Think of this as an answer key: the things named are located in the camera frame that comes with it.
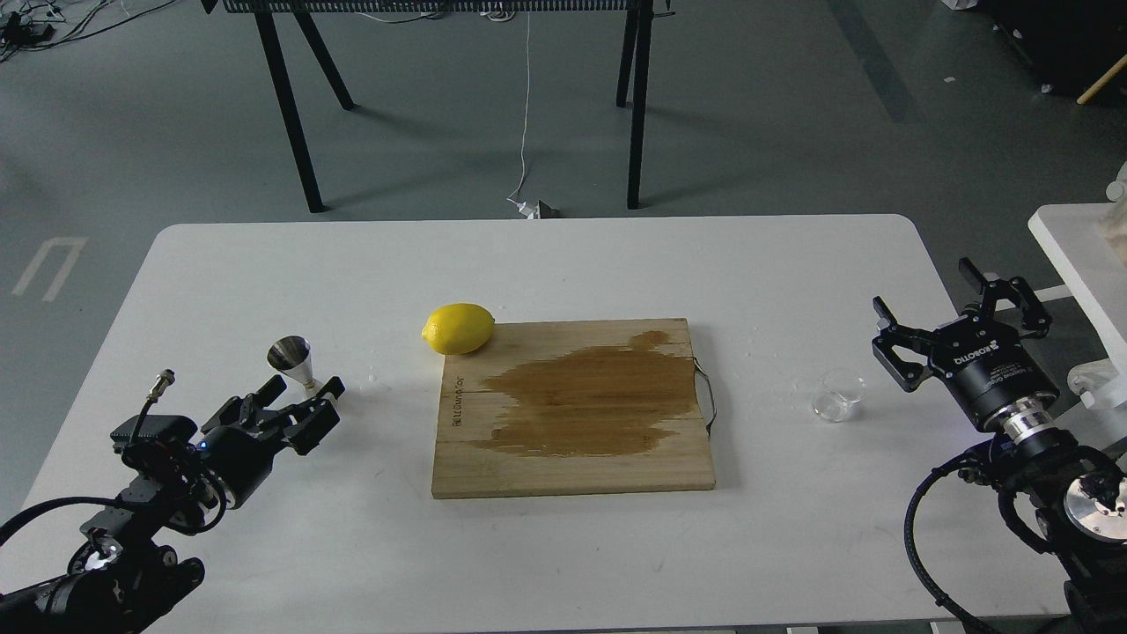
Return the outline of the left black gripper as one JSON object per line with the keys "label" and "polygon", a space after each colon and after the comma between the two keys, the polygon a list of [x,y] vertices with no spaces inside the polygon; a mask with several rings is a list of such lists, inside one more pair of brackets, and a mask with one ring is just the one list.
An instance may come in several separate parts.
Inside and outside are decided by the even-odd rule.
{"label": "left black gripper", "polygon": [[245,504],[269,476],[277,454],[290,448],[307,456],[341,421],[335,409],[346,390],[341,377],[331,377],[304,402],[266,409],[285,389],[282,374],[274,374],[256,392],[229,398],[202,427],[201,459],[232,508]]}

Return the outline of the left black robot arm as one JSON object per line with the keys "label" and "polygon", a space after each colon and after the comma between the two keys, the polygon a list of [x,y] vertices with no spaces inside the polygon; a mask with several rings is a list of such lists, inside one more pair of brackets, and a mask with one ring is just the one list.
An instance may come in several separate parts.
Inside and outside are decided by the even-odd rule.
{"label": "left black robot arm", "polygon": [[136,477],[96,504],[80,532],[85,544],[64,574],[3,595],[5,633],[140,633],[193,593],[205,577],[201,559],[179,559],[158,545],[158,532],[210,532],[248,501],[286,448],[305,456],[338,423],[341,378],[316,385],[305,401],[270,404],[286,385],[230,398],[205,425],[151,412],[166,387],[165,370],[135,417],[112,432],[115,452]]}

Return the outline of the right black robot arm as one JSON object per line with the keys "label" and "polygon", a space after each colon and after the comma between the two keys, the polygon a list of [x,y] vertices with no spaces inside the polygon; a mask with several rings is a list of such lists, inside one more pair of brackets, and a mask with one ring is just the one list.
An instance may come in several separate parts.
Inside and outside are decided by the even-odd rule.
{"label": "right black robot arm", "polygon": [[1048,334],[1051,316],[1024,278],[990,278],[961,258],[962,277],[979,298],[934,330],[902,325],[886,302],[873,300],[879,333],[875,357],[904,392],[935,377],[962,414],[991,440],[931,468],[909,498],[904,546],[909,566],[937,606],[966,629],[988,623],[953,601],[919,557],[919,503],[947,475],[991,486],[1008,529],[1038,553],[1050,553],[1067,573],[1063,584],[1083,633],[1122,633],[1126,625],[1124,472],[1103,450],[1079,443],[1050,416],[1058,389],[1023,342]]}

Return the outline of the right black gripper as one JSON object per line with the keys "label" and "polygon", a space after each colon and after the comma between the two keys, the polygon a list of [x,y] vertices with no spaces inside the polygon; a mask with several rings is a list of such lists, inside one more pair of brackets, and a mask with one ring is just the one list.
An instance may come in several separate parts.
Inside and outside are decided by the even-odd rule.
{"label": "right black gripper", "polygon": [[[999,412],[1003,409],[1027,398],[1048,407],[1061,394],[1020,340],[1044,338],[1053,325],[1053,316],[1024,277],[987,278],[969,257],[958,261],[958,270],[962,280],[978,293],[978,300],[962,307],[960,320],[934,330],[906,328],[877,296],[873,309],[879,333],[871,348],[904,392],[915,392],[923,381],[935,376],[976,430],[996,431]],[[1019,310],[1022,334],[994,321],[1001,300],[1008,300]],[[905,361],[897,348],[917,352],[925,364]]]}

